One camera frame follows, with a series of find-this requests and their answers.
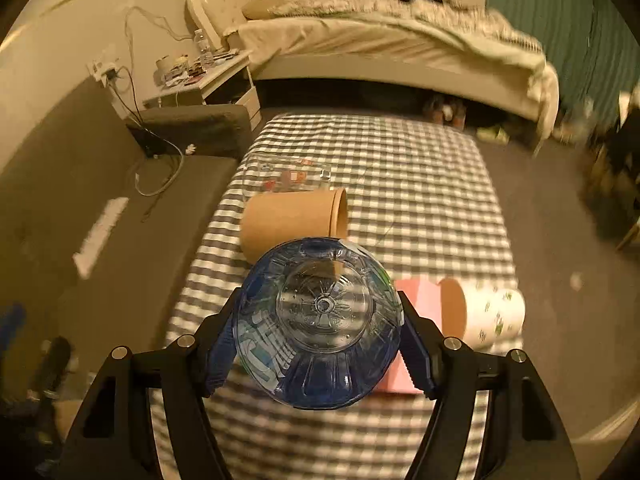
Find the blue transparent plastic cup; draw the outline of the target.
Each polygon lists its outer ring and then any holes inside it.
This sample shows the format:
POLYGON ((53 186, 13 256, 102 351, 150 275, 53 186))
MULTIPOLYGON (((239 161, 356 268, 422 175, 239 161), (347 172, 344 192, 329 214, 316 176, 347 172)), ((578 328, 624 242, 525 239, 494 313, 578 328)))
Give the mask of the blue transparent plastic cup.
POLYGON ((404 326, 398 291, 363 247, 305 237, 268 250, 247 274, 233 338, 247 374, 299 410, 349 406, 382 380, 404 326))

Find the sneaker under bed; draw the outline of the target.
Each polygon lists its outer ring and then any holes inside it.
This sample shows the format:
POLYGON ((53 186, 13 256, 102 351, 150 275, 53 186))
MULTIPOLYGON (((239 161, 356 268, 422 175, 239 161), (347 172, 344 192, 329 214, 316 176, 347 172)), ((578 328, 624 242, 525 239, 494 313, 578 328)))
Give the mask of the sneaker under bed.
POLYGON ((445 99, 440 94, 431 97, 422 108, 423 116, 434 124, 442 124, 445 121, 445 99))
POLYGON ((445 116, 450 127, 460 131, 464 129, 466 107, 461 100, 450 100, 447 104, 445 116))

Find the sneaker under bed right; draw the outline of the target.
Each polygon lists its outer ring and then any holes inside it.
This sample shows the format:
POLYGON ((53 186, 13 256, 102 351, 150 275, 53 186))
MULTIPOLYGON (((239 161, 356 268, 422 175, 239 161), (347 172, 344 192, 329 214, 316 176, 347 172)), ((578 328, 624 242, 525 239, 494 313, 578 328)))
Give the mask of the sneaker under bed right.
POLYGON ((464 129, 466 107, 461 100, 450 100, 447 104, 445 116, 450 127, 460 131, 464 129))

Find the bed with cream sheets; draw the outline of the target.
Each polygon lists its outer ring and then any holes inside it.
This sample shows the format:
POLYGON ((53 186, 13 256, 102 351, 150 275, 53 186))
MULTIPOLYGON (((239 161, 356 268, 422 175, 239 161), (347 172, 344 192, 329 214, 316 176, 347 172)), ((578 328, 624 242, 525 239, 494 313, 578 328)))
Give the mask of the bed with cream sheets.
POLYGON ((560 85, 540 42, 486 0, 186 0, 216 48, 262 79, 344 78, 460 96, 533 122, 547 139, 560 85))

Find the pink hexagonal cup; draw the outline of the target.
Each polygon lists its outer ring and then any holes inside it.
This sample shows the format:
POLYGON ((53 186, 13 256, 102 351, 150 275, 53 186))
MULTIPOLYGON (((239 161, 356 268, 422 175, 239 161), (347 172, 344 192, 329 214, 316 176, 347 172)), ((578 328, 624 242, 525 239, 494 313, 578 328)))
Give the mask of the pink hexagonal cup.
POLYGON ((433 345, 424 346, 416 330, 421 325, 418 318, 431 320, 439 330, 442 328, 439 284, 422 275, 397 280, 394 285, 407 297, 416 315, 405 316, 400 349, 375 391, 398 394, 422 392, 433 399, 439 375, 430 355, 433 345))

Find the brown kraft paper cup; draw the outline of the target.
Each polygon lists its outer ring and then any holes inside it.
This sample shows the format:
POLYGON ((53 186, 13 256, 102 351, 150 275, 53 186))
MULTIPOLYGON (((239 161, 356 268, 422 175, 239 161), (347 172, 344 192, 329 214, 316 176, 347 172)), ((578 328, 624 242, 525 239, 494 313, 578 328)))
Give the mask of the brown kraft paper cup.
POLYGON ((255 263, 270 249, 304 237, 346 238, 348 203, 344 188, 306 192, 262 193, 245 205, 240 246, 255 263))

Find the chair piled with clothes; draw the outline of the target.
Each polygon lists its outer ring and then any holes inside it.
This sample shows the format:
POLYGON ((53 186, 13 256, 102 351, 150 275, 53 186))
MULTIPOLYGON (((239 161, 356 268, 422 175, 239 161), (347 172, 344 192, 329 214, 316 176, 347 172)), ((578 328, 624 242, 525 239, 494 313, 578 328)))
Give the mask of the chair piled with clothes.
POLYGON ((617 122, 603 134, 594 132, 588 142, 589 165, 585 194, 610 198, 631 225, 616 250, 639 244, 639 85, 618 96, 617 122))

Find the white green floral paper cup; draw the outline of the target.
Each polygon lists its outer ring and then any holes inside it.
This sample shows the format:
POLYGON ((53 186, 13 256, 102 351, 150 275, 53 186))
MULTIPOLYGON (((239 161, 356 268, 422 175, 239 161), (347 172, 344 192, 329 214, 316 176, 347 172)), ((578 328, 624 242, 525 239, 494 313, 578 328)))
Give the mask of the white green floral paper cup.
POLYGON ((518 289, 454 278, 444 278, 438 287, 444 336, 481 349, 521 333, 526 304, 518 289))

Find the white paper on floor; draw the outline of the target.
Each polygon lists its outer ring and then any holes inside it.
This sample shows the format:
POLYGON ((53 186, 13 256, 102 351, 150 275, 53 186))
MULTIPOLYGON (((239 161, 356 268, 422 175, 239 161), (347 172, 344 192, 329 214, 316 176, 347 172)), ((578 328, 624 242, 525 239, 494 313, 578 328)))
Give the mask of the white paper on floor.
POLYGON ((575 291, 579 292, 584 286, 584 278, 580 272, 574 272, 570 276, 570 287, 575 291))

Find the green curtain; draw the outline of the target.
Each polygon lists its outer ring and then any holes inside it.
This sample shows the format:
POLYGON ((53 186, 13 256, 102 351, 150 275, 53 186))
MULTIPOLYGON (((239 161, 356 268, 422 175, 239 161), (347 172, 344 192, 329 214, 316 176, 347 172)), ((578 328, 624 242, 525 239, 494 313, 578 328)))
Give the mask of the green curtain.
POLYGON ((639 81, 639 45, 611 0, 486 0, 511 24, 536 37, 558 73, 563 110, 593 99, 604 124, 618 95, 639 81))

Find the green slipper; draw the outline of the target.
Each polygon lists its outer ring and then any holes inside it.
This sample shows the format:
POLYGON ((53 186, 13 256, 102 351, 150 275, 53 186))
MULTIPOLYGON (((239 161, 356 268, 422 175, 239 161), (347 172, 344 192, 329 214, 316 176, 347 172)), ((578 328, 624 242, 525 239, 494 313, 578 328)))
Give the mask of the green slipper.
POLYGON ((506 145, 510 142, 510 136, 501 126, 495 125, 488 128, 477 128, 476 137, 486 143, 506 145))

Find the grey white checkered tablecloth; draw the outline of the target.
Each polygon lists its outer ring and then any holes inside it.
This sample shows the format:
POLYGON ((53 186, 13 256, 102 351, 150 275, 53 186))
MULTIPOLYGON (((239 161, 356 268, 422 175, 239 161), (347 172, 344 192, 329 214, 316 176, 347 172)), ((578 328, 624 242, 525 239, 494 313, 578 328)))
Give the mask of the grey white checkered tablecloth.
MULTIPOLYGON (((246 158, 328 170, 347 193, 349 238, 392 278, 518 282, 494 186, 466 134, 388 116, 288 113, 265 124, 246 158)), ((235 366, 205 408, 234 478, 400 479, 433 404, 372 394, 337 411, 301 411, 235 366)))

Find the sneaker under bed left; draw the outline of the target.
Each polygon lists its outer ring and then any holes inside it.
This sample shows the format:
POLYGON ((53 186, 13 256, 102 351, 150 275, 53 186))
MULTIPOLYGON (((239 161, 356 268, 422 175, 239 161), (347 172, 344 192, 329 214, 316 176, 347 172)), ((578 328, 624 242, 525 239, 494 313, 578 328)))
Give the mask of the sneaker under bed left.
POLYGON ((445 99, 440 94, 431 97, 422 108, 423 116, 434 124, 442 124, 445 121, 445 99))

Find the white nightstand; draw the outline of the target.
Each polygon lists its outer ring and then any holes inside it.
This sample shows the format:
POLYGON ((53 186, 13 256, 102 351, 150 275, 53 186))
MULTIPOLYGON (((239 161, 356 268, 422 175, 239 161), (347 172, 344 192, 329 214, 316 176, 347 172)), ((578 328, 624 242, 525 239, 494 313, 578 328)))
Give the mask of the white nightstand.
POLYGON ((143 101, 145 108, 216 104, 244 106, 253 130, 262 121, 258 93, 250 72, 250 52, 239 51, 201 75, 163 88, 156 96, 143 101))

